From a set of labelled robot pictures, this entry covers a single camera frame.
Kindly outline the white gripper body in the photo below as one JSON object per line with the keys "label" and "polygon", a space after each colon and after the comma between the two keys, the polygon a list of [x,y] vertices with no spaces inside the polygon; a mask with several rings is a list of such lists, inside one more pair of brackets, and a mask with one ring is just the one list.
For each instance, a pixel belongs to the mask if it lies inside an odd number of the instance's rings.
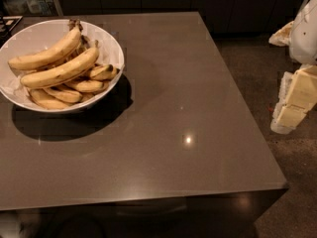
{"label": "white gripper body", "polygon": [[291,29],[289,54],[299,63],[317,63],[317,0],[309,0]]}

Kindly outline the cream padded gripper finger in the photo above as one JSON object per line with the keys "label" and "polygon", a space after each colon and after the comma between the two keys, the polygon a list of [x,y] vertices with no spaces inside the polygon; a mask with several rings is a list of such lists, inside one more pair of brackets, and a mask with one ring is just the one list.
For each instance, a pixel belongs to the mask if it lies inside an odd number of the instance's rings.
{"label": "cream padded gripper finger", "polygon": [[290,33],[293,26],[293,21],[284,25],[281,29],[270,36],[268,42],[278,47],[285,47],[290,44]]}
{"label": "cream padded gripper finger", "polygon": [[286,72],[280,82],[270,129],[278,134],[290,133],[316,104],[317,66],[303,64],[295,73]]}

